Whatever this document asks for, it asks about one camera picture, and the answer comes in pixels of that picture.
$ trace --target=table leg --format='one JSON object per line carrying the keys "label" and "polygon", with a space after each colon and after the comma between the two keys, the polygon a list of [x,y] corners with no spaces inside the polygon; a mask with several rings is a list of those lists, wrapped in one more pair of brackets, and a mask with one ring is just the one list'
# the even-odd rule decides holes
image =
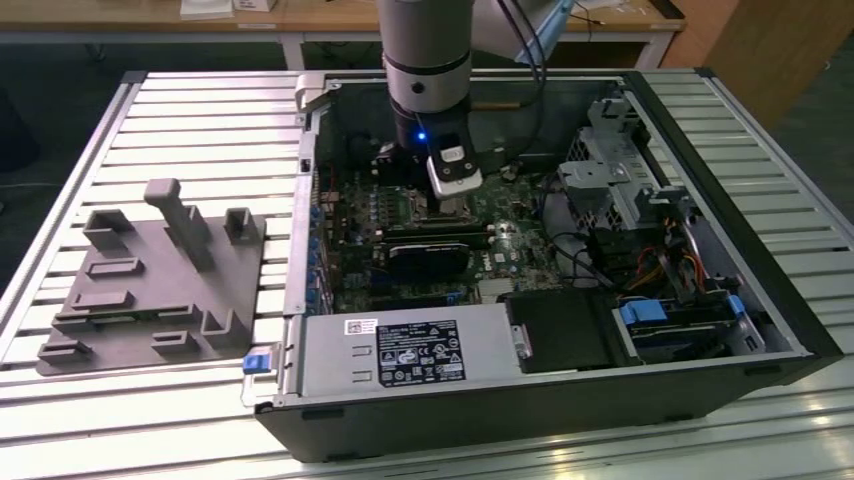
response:
{"label": "table leg", "polygon": [[85,47],[85,53],[89,55],[92,61],[96,63],[102,62],[106,58],[106,54],[104,53],[104,44],[86,43],[82,46]]}
{"label": "table leg", "polygon": [[652,34],[651,40],[643,46],[635,68],[639,70],[651,70],[659,67],[667,47],[672,40],[674,32],[656,32]]}
{"label": "table leg", "polygon": [[279,38],[288,70],[305,70],[305,60],[303,59],[303,34],[283,33]]}

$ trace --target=aluminum extrusion table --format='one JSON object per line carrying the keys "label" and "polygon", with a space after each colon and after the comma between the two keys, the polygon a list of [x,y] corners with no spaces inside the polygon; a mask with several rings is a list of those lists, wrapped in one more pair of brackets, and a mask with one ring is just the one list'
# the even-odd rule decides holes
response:
{"label": "aluminum extrusion table", "polygon": [[[852,227],[715,79],[646,72],[671,115],[823,324],[854,351]],[[293,173],[301,136],[297,73],[128,75],[0,300],[0,477],[656,478],[850,475],[854,356],[706,418],[659,426],[301,464],[252,419],[272,379],[240,361],[72,378],[34,371],[53,314],[82,262],[96,208],[155,218],[149,178],[176,177],[205,216],[245,206],[267,217],[257,345],[281,338]],[[674,182],[660,151],[652,153]]]}

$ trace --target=white paper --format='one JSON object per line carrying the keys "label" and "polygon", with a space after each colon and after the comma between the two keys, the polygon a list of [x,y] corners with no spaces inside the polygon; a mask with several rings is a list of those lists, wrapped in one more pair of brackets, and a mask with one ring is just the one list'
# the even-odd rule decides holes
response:
{"label": "white paper", "polygon": [[231,0],[181,0],[181,20],[212,20],[233,16]]}

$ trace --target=cable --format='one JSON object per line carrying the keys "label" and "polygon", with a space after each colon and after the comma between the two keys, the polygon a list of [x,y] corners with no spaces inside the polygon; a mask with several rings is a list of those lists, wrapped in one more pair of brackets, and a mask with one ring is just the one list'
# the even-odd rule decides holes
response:
{"label": "cable", "polygon": [[582,2],[575,2],[575,5],[578,5],[582,10],[584,10],[584,16],[587,18],[584,18],[583,20],[587,21],[587,43],[592,42],[592,24],[594,21],[590,20],[590,10],[587,10],[587,7],[584,5],[582,5]]}
{"label": "cable", "polygon": [[357,64],[361,63],[361,61],[365,59],[376,44],[368,43],[368,46],[361,51],[361,54],[359,54],[359,56],[353,60],[349,60],[347,57],[339,55],[332,51],[332,48],[345,47],[347,45],[349,45],[349,42],[320,42],[316,44],[317,48],[323,52],[324,58],[336,60],[337,62],[347,65],[347,68],[353,69],[357,67]]}
{"label": "cable", "polygon": [[[516,37],[516,41],[519,42],[519,46],[521,47],[521,51],[524,52],[524,58],[528,61],[528,67],[531,68],[531,77],[536,82],[536,91],[533,92],[533,96],[519,104],[520,107],[527,107],[541,99],[543,89],[546,88],[546,77],[540,75],[540,72],[536,70],[536,62],[533,61],[533,54],[531,53],[531,48],[528,47],[528,44],[524,41],[524,35],[521,35],[521,30],[519,29],[519,25],[516,24],[516,21],[512,18],[512,14],[509,13],[509,8],[507,7],[507,3],[504,2],[504,0],[497,0],[497,6],[501,9],[504,19],[507,20],[507,24],[509,25],[512,34]],[[524,16],[524,12],[519,9],[517,2],[513,3],[513,8],[516,8],[516,10],[519,11],[519,14],[527,20],[527,17]]]}
{"label": "cable", "polygon": [[655,251],[655,247],[647,247],[640,252],[640,255],[638,255],[638,270],[636,270],[638,275],[640,275],[640,270],[642,270],[640,267],[643,267],[643,259],[647,256],[647,254],[652,253],[654,251]]}
{"label": "cable", "polygon": [[519,17],[521,18],[521,22],[524,23],[525,29],[528,30],[529,34],[531,34],[531,38],[533,40],[533,46],[536,47],[536,53],[539,54],[539,72],[536,71],[536,65],[537,62],[533,61],[533,55],[531,53],[531,48],[528,47],[528,43],[524,41],[524,35],[521,35],[521,30],[519,29],[519,25],[516,24],[516,21],[512,17],[512,14],[509,13],[509,8],[507,8],[507,3],[504,2],[504,0],[497,0],[497,6],[501,9],[501,13],[504,14],[504,18],[507,19],[507,24],[509,25],[509,28],[512,29],[512,33],[513,36],[516,37],[516,40],[519,41],[519,45],[521,47],[521,50],[524,52],[524,58],[528,61],[528,65],[531,67],[531,75],[533,76],[533,79],[537,82],[536,85],[536,91],[533,92],[533,96],[531,97],[531,99],[525,102],[521,102],[520,106],[521,107],[528,107],[531,105],[536,105],[536,111],[535,111],[535,118],[533,118],[533,124],[531,127],[531,133],[528,135],[528,138],[521,146],[521,148],[519,148],[519,150],[516,152],[512,153],[512,155],[508,155],[509,157],[509,161],[515,160],[519,155],[521,155],[533,145],[533,142],[536,142],[536,137],[539,135],[539,130],[543,126],[543,116],[544,116],[544,102],[543,102],[543,94],[544,94],[544,90],[546,90],[546,82],[547,82],[547,78],[548,78],[548,69],[546,67],[546,50],[543,49],[543,44],[539,41],[539,36],[536,35],[536,30],[533,29],[533,25],[531,25],[531,20],[528,19],[527,15],[524,14],[524,10],[521,9],[521,6],[519,5],[519,1],[517,0],[509,0],[509,3],[512,3],[513,8],[516,9],[516,12],[519,14]]}
{"label": "cable", "polygon": [[587,23],[592,23],[594,25],[604,25],[604,22],[602,20],[591,20],[590,18],[579,17],[578,15],[572,15],[572,14],[570,14],[570,17],[576,18],[579,20],[584,20]]}
{"label": "cable", "polygon": [[578,259],[576,257],[578,253],[572,255],[570,252],[563,250],[563,248],[560,248],[560,246],[554,242],[551,243],[551,245],[555,247],[555,251],[560,255],[568,258],[574,262],[574,264],[578,264],[578,266],[580,266],[584,270],[590,272],[590,274],[595,277],[595,279],[599,280],[599,283],[602,284],[603,287],[619,293],[628,293],[628,290],[624,290],[623,288],[620,288],[614,282],[614,280],[606,277],[604,274],[599,272],[599,270],[596,270],[596,268],[591,264],[588,264],[587,262],[582,262]]}

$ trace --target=blue plastic tab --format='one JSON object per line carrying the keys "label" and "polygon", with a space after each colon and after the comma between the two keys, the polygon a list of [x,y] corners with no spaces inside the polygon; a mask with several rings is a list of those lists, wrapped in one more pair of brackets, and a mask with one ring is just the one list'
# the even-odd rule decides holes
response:
{"label": "blue plastic tab", "polygon": [[747,313],[747,310],[744,309],[744,303],[742,302],[742,299],[738,297],[738,295],[730,295],[728,297],[726,297],[726,301],[730,304],[730,308],[732,309],[735,318]]}
{"label": "blue plastic tab", "polygon": [[623,323],[631,325],[636,322],[663,322],[667,320],[667,313],[662,302],[658,300],[632,300],[626,302],[619,309]]}
{"label": "blue plastic tab", "polygon": [[271,355],[268,353],[247,355],[243,357],[243,373],[256,375],[269,373]]}

